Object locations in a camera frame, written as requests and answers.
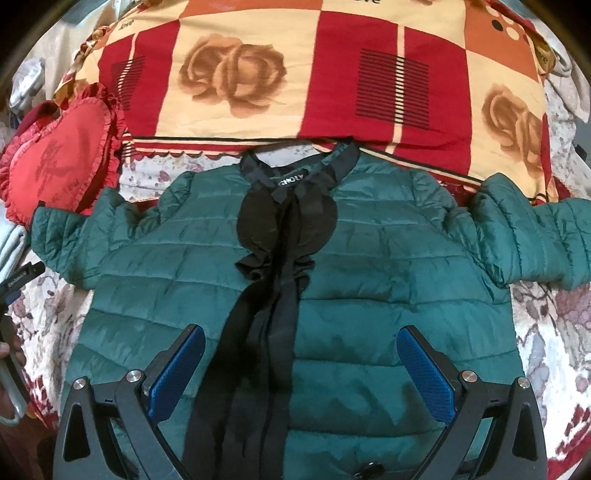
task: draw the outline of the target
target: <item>black ruffle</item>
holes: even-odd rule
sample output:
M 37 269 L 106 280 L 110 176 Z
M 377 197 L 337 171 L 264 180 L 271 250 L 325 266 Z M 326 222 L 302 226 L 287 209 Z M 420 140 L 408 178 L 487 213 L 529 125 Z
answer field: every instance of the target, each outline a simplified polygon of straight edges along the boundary
M 251 153 L 242 159 L 252 187 L 236 231 L 251 253 L 236 268 L 252 283 L 228 316 L 193 405 L 183 456 L 193 478 L 282 477 L 298 305 L 315 266 L 311 256 L 336 228 L 330 191 L 358 158 L 357 147 L 349 145 L 288 186 L 269 174 L 289 173 L 293 166 L 271 169 Z

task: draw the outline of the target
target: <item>green puffer jacket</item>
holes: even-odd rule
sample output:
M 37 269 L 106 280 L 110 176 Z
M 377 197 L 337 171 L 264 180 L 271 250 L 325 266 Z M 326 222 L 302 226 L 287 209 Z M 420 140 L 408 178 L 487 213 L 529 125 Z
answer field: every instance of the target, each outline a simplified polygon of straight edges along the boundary
M 551 281 L 571 289 L 591 281 L 586 200 L 531 207 L 497 174 L 468 208 L 458 207 L 426 172 L 363 153 L 343 175 L 330 193 L 335 231 L 311 255 L 316 264 L 301 294 L 285 480 L 350 480 L 369 462 L 387 471 L 420 463 L 443 426 L 400 364 L 395 335 L 402 326 L 416 325 L 460 370 L 510 383 L 523 371 L 509 284 Z M 226 319 L 251 283 L 235 266 L 249 254 L 236 220 L 250 189 L 234 165 L 182 174 L 145 213 L 112 189 L 88 218 L 36 210 L 35 253 L 68 282 L 95 290 L 64 399 L 82 375 L 111 382 L 145 368 L 183 327 L 197 323 L 207 337 L 205 356 L 161 424 L 173 451 L 185 450 L 186 458 L 193 399 Z

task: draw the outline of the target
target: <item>metal screw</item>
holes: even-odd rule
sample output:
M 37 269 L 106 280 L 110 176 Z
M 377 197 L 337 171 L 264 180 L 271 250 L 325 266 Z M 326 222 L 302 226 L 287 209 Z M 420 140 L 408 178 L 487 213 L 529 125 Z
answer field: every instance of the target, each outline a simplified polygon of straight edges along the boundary
M 74 390 L 81 390 L 85 386 L 86 386 L 86 380 L 84 380 L 84 378 L 78 378 L 77 380 L 74 380 L 74 383 L 72 384 L 72 387 L 74 387 Z
M 129 383 L 135 383 L 137 382 L 140 378 L 142 378 L 142 372 L 139 370 L 132 370 L 131 372 L 129 372 L 126 376 L 125 379 L 129 382 Z
M 462 372 L 462 378 L 469 383 L 474 383 L 478 380 L 478 375 L 476 375 L 472 370 L 464 370 Z
M 530 381 L 527 380 L 527 378 L 525 378 L 525 377 L 519 377 L 517 379 L 517 383 L 519 384 L 519 386 L 521 388 L 530 388 L 530 386 L 531 386 Z

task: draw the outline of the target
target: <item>pillow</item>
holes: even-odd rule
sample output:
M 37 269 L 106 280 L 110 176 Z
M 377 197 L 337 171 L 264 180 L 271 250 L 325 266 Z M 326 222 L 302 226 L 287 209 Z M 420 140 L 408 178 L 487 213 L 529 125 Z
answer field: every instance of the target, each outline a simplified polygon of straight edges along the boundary
M 15 137 L 0 159 L 7 218 L 29 227 L 39 204 L 89 215 L 119 181 L 124 117 L 118 101 L 92 84 L 41 131 Z

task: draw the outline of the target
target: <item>black stripe pattern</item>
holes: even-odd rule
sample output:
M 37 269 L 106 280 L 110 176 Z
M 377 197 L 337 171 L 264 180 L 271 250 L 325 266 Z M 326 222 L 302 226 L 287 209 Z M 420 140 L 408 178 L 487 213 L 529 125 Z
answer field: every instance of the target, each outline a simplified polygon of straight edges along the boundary
M 131 98 L 144 70 L 144 58 L 136 57 L 111 65 L 111 90 L 117 92 L 124 112 L 131 110 Z
M 355 114 L 429 130 L 429 68 L 414 60 L 363 48 Z

